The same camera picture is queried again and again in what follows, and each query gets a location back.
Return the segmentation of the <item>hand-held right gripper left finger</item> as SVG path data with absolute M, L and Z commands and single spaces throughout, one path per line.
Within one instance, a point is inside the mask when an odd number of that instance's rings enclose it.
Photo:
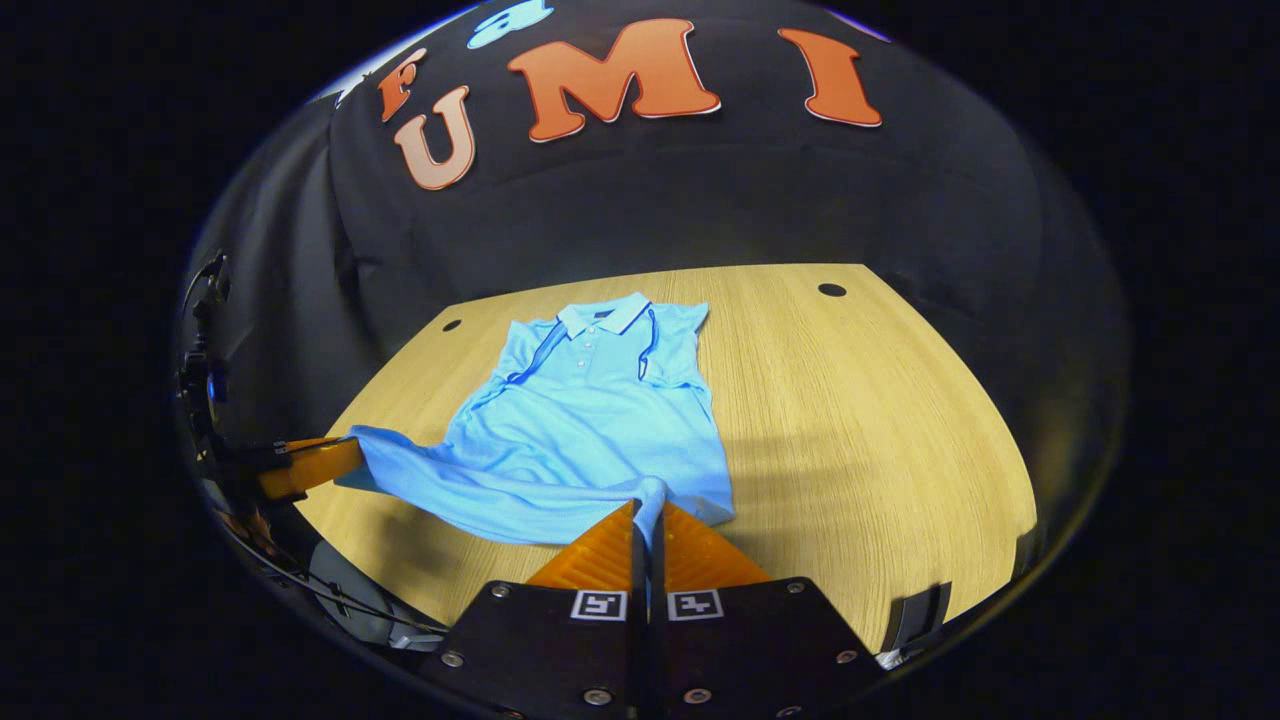
M 625 719 L 643 632 L 628 501 L 526 582 L 488 582 L 416 669 L 475 719 Z

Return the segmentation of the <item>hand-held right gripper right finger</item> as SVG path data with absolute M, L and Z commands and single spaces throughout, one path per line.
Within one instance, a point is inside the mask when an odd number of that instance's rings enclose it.
M 887 671 L 808 577 L 774 579 L 667 503 L 652 537 L 648 715 L 823 719 Z

